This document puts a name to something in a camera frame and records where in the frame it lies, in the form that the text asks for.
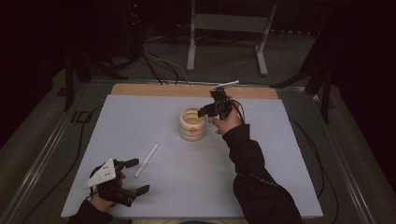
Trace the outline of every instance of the table leg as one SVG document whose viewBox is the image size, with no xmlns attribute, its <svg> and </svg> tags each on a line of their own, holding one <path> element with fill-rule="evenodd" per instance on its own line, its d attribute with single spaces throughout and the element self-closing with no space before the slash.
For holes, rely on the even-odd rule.
<svg viewBox="0 0 396 224">
<path fill-rule="evenodd" d="M 264 50 L 265 42 L 267 41 L 268 35 L 270 33 L 272 21 L 276 12 L 276 7 L 277 5 L 272 6 L 271 12 L 267 17 L 268 22 L 265 25 L 264 31 L 262 32 L 262 42 L 260 43 L 260 45 L 256 46 L 256 55 L 257 55 L 257 62 L 259 63 L 260 74 L 264 77 L 268 76 L 268 71 L 262 51 Z"/>
</svg>

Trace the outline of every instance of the black jacket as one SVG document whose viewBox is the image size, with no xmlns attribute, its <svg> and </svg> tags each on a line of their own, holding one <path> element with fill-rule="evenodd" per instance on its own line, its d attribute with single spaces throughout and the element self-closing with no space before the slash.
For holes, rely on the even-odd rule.
<svg viewBox="0 0 396 224">
<path fill-rule="evenodd" d="M 249 128 L 248 124 L 240 125 L 223 135 L 237 172 L 233 193 L 245 218 L 249 224 L 303 223 L 294 200 L 265 169 L 262 149 L 250 139 Z M 100 212 L 84 201 L 68 223 L 105 224 L 111 218 L 110 214 Z"/>
</svg>

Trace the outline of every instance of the black cable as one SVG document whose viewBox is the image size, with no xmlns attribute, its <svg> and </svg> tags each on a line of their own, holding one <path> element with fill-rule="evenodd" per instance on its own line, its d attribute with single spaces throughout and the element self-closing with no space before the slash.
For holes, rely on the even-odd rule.
<svg viewBox="0 0 396 224">
<path fill-rule="evenodd" d="M 227 99 L 227 101 L 231 103 L 231 105 L 233 106 L 233 108 L 235 108 L 236 112 L 238 113 L 239 118 L 242 120 L 242 124 L 245 124 L 245 111 L 244 111 L 244 107 L 242 107 L 241 103 L 239 103 L 239 102 L 236 101 L 236 100 L 231 99 L 231 98 L 230 98 L 227 94 L 225 94 L 224 92 L 221 92 L 221 91 L 220 91 L 219 93 L 222 94 L 222 95 Z M 241 111 L 239 110 L 238 106 L 236 106 L 233 102 L 237 102 L 237 103 L 239 104 L 239 106 L 241 106 L 241 109 L 242 109 L 242 112 L 243 112 L 243 113 L 241 113 Z"/>
<path fill-rule="evenodd" d="M 181 79 L 183 79 L 187 84 L 190 85 L 189 81 L 187 81 L 187 79 L 184 78 L 183 76 L 179 75 L 179 74 L 177 73 L 177 71 L 175 70 L 175 68 L 174 68 L 168 61 L 161 59 L 160 57 L 158 57 L 158 56 L 154 55 L 153 53 L 149 52 L 148 50 L 146 50 L 145 48 L 143 48 L 143 51 L 146 52 L 149 56 L 153 57 L 154 59 L 157 59 L 157 60 L 159 60 L 159 61 L 165 63 L 166 65 L 168 65 L 168 67 L 169 67 L 170 69 L 172 69 L 172 71 L 169 70 L 169 69 L 167 69 L 167 68 L 165 68 L 164 66 L 161 66 L 161 65 L 158 64 L 158 63 L 155 63 L 155 64 L 159 65 L 160 67 L 165 68 L 166 70 L 168 70 L 168 71 L 170 71 L 171 73 L 173 73 L 174 75 L 176 75 L 176 84 L 177 84 L 177 82 L 178 82 L 178 79 L 181 78 Z"/>
<path fill-rule="evenodd" d="M 271 81 L 270 86 L 272 86 L 272 85 L 274 84 L 277 69 L 278 69 L 279 66 L 283 63 L 283 46 L 285 45 L 285 39 L 286 39 L 286 35 L 287 35 L 287 34 L 288 34 L 288 31 L 286 31 L 286 33 L 285 33 L 284 36 L 283 36 L 283 40 L 282 40 L 282 44 L 281 44 L 281 49 L 280 49 L 280 60 L 279 60 L 279 63 L 277 64 L 276 69 L 275 69 L 275 71 L 274 71 L 273 79 L 272 79 L 272 81 Z"/>
<path fill-rule="evenodd" d="M 149 68 L 149 70 L 151 71 L 152 75 L 154 75 L 154 76 L 157 78 L 157 80 L 160 82 L 160 84 L 163 85 L 163 82 L 164 82 L 165 84 L 167 84 L 167 80 L 166 80 L 164 77 L 160 76 L 160 75 L 155 71 L 154 67 L 150 64 L 149 59 L 146 57 L 146 55 L 142 54 L 142 56 L 143 56 L 143 58 L 146 60 L 145 65 L 148 66 L 148 68 Z"/>
<path fill-rule="evenodd" d="M 323 165 L 322 165 L 322 162 L 321 162 L 321 158 L 320 158 L 319 153 L 318 153 L 318 148 L 314 144 L 314 142 L 313 142 L 312 138 L 309 136 L 309 134 L 303 129 L 301 124 L 299 122 L 297 122 L 297 120 L 295 118 L 289 116 L 289 120 L 303 132 L 303 135 L 304 135 L 306 141 L 308 142 L 309 146 L 311 147 L 311 149 L 312 149 L 312 151 L 313 151 L 313 153 L 314 153 L 314 155 L 315 155 L 315 157 L 316 157 L 316 159 L 318 161 L 318 165 L 319 165 L 319 169 L 320 169 L 320 175 L 321 175 L 321 188 L 320 188 L 320 191 L 319 191 L 317 197 L 320 198 L 320 196 L 323 193 L 323 190 L 325 188 L 325 181 L 324 181 L 324 168 L 323 168 Z"/>
<path fill-rule="evenodd" d="M 92 114 L 96 111 L 96 110 L 98 110 L 98 109 L 100 109 L 102 107 L 102 105 L 101 106 L 98 106 L 98 107 L 96 107 L 93 111 L 91 111 L 91 112 L 87 112 L 87 113 L 89 113 L 89 115 L 88 115 L 88 117 L 87 117 L 87 119 L 91 119 L 91 117 L 92 117 Z M 54 187 L 52 187 L 52 189 L 46 194 L 46 195 L 44 195 L 44 197 L 33 207 L 33 209 L 32 210 L 30 210 L 30 212 L 27 214 L 27 216 L 23 219 L 23 222 L 21 223 L 21 224 L 24 224 L 24 223 L 26 223 L 26 221 L 27 221 L 27 219 L 29 219 L 29 217 L 33 214 L 33 212 L 51 195 L 51 193 L 53 192 L 53 191 L 55 191 L 58 187 L 59 187 L 59 185 L 61 185 L 62 184 L 62 182 L 64 182 L 64 180 L 67 178 L 67 176 L 70 174 L 70 172 L 73 170 L 73 168 L 76 166 L 76 164 L 77 164 L 77 162 L 78 162 L 78 158 L 79 158 L 79 155 L 81 154 L 81 149 L 82 149 L 82 136 L 83 136 L 83 134 L 84 134 L 84 128 L 85 128 L 85 124 L 87 124 L 88 122 L 83 122 L 82 123 L 82 126 L 81 126 L 81 130 L 80 130 L 80 133 L 79 133 L 79 142 L 78 142 L 78 152 L 77 152 L 77 156 L 75 157 L 75 159 L 74 159 L 74 161 L 73 161 L 73 163 L 72 163 L 72 165 L 69 167 L 69 169 L 67 170 L 67 172 L 64 174 L 64 176 L 62 176 L 62 178 L 55 184 L 55 186 Z"/>
<path fill-rule="evenodd" d="M 303 129 L 303 127 L 300 125 L 299 122 L 297 122 L 296 119 L 294 119 L 293 117 L 291 117 L 290 115 L 288 115 L 289 120 L 296 125 L 304 134 L 306 140 L 309 143 L 309 146 L 311 146 L 311 149 L 314 151 L 314 155 L 318 160 L 318 164 L 319 164 L 319 168 L 320 168 L 320 172 L 321 172 L 321 178 L 322 178 L 322 189 L 320 190 L 319 194 L 318 194 L 318 198 L 321 196 L 321 194 L 323 193 L 324 190 L 324 176 L 326 176 L 326 178 L 329 180 L 330 186 L 332 187 L 332 192 L 334 194 L 334 199 L 335 199 L 335 206 L 336 206 L 336 211 L 335 211 L 335 215 L 334 215 L 334 219 L 332 220 L 332 224 L 335 223 L 337 221 L 338 215 L 339 215 L 339 202 L 338 202 L 338 196 L 337 196 L 337 192 L 335 191 L 335 187 L 329 177 L 329 175 L 327 174 L 326 170 L 324 169 L 322 163 L 321 163 L 321 159 L 318 153 L 318 148 L 316 147 L 315 143 L 313 142 L 312 138 L 309 136 L 309 134 Z"/>
<path fill-rule="evenodd" d="M 196 38 L 195 44 L 196 46 L 229 45 L 229 44 L 237 43 L 239 41 L 247 40 L 251 36 L 250 33 L 246 33 L 246 32 L 238 32 L 238 33 L 241 33 L 241 35 L 233 39 L 232 37 L 222 35 L 219 32 L 212 31 L 208 35 Z"/>
<path fill-rule="evenodd" d="M 152 53 L 150 53 L 150 52 L 148 52 L 148 51 L 147 51 L 147 53 L 148 53 L 148 55 L 152 55 L 152 56 L 154 56 L 155 58 L 158 58 L 158 59 L 159 59 L 158 56 L 156 56 L 156 55 L 154 55 L 154 54 L 152 54 Z M 179 78 L 181 78 L 181 79 L 183 79 L 184 81 L 187 82 L 187 80 L 186 80 L 184 77 L 182 77 L 181 75 L 179 75 L 179 74 L 177 73 L 177 71 L 175 70 L 175 68 L 174 68 L 170 63 L 160 60 L 161 62 L 165 63 L 165 64 L 169 67 L 169 68 L 167 68 L 167 67 L 165 67 L 165 66 L 163 66 L 163 65 L 161 65 L 161 64 L 159 64 L 159 63 L 154 62 L 154 61 L 151 60 L 150 58 L 148 58 L 148 60 L 150 60 L 152 63 L 157 64 L 158 66 L 162 67 L 163 69 L 168 70 L 170 73 L 173 73 L 173 74 L 176 76 L 176 83 L 175 83 L 175 85 L 178 83 L 178 79 L 179 79 Z"/>
</svg>

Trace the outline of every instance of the white tabletop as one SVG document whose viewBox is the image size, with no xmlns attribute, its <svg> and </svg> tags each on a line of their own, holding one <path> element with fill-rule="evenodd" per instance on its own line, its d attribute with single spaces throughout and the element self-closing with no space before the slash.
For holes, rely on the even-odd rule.
<svg viewBox="0 0 396 224">
<path fill-rule="evenodd" d="M 117 205 L 114 217 L 226 218 L 242 217 L 233 196 L 234 167 L 229 149 L 216 128 L 208 124 L 197 142 L 178 134 L 178 115 L 186 107 L 213 103 L 209 97 L 108 95 L 62 217 L 74 215 L 89 195 L 83 186 L 91 171 L 108 159 L 142 163 L 156 143 L 160 146 L 138 178 L 138 166 L 124 169 L 125 189 L 150 184 L 132 207 Z M 266 168 L 294 198 L 302 217 L 322 211 L 281 100 L 242 99 L 251 138 L 262 146 Z"/>
</svg>

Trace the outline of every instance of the table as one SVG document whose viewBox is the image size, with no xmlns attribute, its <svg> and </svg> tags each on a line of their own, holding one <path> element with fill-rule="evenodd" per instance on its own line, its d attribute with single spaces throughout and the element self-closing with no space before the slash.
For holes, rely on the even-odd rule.
<svg viewBox="0 0 396 224">
<path fill-rule="evenodd" d="M 62 217 L 77 212 L 88 194 L 83 185 L 94 167 L 108 158 L 127 161 L 134 157 L 142 161 L 157 142 L 160 147 L 138 178 L 133 178 L 137 167 L 124 172 L 129 176 L 124 186 L 138 188 L 150 184 L 150 192 L 137 198 L 133 209 L 126 206 L 112 209 L 113 216 L 133 219 L 243 217 L 233 196 L 233 164 L 225 143 L 214 134 L 215 127 L 208 125 L 204 139 L 193 143 L 181 139 L 177 132 L 178 114 L 175 112 L 191 102 L 201 106 L 213 103 L 210 88 L 115 85 L 79 166 Z M 251 135 L 265 148 L 267 169 L 294 197 L 302 216 L 322 216 L 300 149 L 275 90 L 232 87 L 227 93 L 240 99 L 246 108 L 247 122 L 255 119 Z M 261 129 L 263 122 L 268 129 Z"/>
<path fill-rule="evenodd" d="M 277 4 L 273 4 L 271 6 L 271 11 L 267 17 L 214 15 L 196 13 L 195 0 L 191 0 L 191 34 L 187 70 L 194 70 L 196 29 L 253 32 L 262 33 L 262 41 L 260 42 L 260 45 L 256 46 L 256 56 L 260 68 L 260 74 L 266 77 L 268 75 L 268 71 L 262 51 L 271 29 L 276 7 Z"/>
</svg>

